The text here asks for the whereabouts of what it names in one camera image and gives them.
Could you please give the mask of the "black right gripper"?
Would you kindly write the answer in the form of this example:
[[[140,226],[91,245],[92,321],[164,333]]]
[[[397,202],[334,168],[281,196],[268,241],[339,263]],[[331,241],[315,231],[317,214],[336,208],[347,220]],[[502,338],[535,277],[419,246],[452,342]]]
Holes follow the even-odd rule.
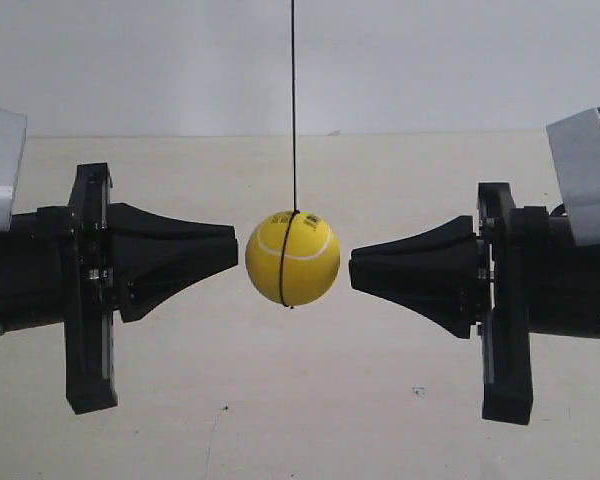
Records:
[[[534,402],[531,334],[600,339],[600,244],[579,245],[564,208],[516,206],[509,184],[478,187],[479,238],[493,287],[481,327],[485,420],[526,425]],[[355,248],[351,287],[403,306],[457,338],[475,323],[473,217]]]

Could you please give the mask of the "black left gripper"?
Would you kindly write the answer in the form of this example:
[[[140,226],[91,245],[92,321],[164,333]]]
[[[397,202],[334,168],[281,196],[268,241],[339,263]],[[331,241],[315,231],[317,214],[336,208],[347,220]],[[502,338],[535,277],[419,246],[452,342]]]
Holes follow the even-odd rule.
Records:
[[[111,185],[107,164],[80,165],[67,204],[17,214],[0,232],[0,335],[62,324],[66,399],[77,415],[118,403],[111,244],[124,322],[238,264],[232,226],[109,204]]]

